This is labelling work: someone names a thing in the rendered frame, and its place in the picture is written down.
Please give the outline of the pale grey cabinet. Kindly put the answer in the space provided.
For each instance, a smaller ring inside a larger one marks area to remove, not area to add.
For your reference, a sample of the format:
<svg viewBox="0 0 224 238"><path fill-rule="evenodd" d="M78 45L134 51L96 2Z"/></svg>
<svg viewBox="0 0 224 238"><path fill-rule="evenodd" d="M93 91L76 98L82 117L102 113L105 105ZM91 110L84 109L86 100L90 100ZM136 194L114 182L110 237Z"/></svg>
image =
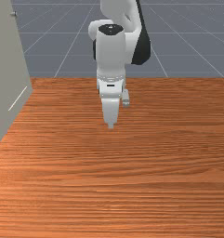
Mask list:
<svg viewBox="0 0 224 238"><path fill-rule="evenodd" d="M0 141L33 92L11 0L0 0Z"/></svg>

